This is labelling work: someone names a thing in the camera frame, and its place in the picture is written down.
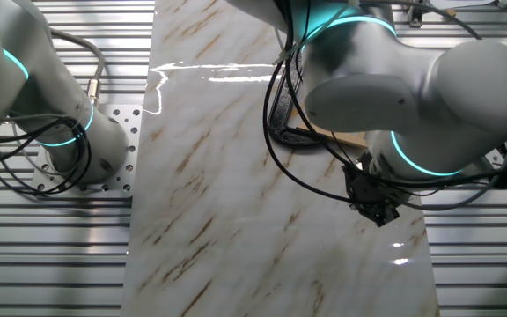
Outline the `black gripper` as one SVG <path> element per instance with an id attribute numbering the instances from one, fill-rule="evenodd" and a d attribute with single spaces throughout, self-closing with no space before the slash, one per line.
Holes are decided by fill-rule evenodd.
<path id="1" fill-rule="evenodd" d="M 342 167 L 349 206 L 360 215 L 368 216 L 377 227 L 393 222 L 400 216 L 397 211 L 400 204 L 388 198 L 379 184 L 366 175 L 371 165 L 371 154 L 366 151 L 356 162 L 362 167 L 352 164 Z"/>

